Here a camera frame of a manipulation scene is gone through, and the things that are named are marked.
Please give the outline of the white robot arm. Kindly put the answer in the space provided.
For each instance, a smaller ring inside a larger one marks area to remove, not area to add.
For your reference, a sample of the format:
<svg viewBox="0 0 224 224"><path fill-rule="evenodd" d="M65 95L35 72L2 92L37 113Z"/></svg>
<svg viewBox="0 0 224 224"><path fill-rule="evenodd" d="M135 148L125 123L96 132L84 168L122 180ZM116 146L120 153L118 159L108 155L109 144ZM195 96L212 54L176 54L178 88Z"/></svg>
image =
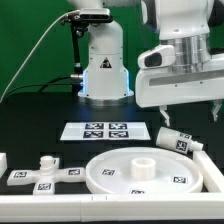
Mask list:
<svg viewBox="0 0 224 224"><path fill-rule="evenodd" d="M212 101L217 114L224 101L224 53L212 54L208 39L212 13L224 0L68 0L74 21L89 29L89 64L80 97L92 102L133 96L142 108ZM140 70L130 91L123 66L123 31L109 9L140 4L143 24L160 44L138 57Z"/></svg>

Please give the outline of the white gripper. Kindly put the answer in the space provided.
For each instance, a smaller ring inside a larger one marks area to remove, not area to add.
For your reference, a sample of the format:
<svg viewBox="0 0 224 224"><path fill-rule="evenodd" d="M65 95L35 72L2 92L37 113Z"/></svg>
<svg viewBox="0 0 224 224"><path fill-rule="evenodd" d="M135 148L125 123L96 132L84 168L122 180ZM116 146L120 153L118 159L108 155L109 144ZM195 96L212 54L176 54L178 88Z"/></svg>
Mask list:
<svg viewBox="0 0 224 224"><path fill-rule="evenodd" d="M135 82L136 103L142 107L159 106L167 127L170 116L167 105L213 101L213 120L224 99L224 54L216 54L201 72L173 74L168 68L140 70Z"/></svg>

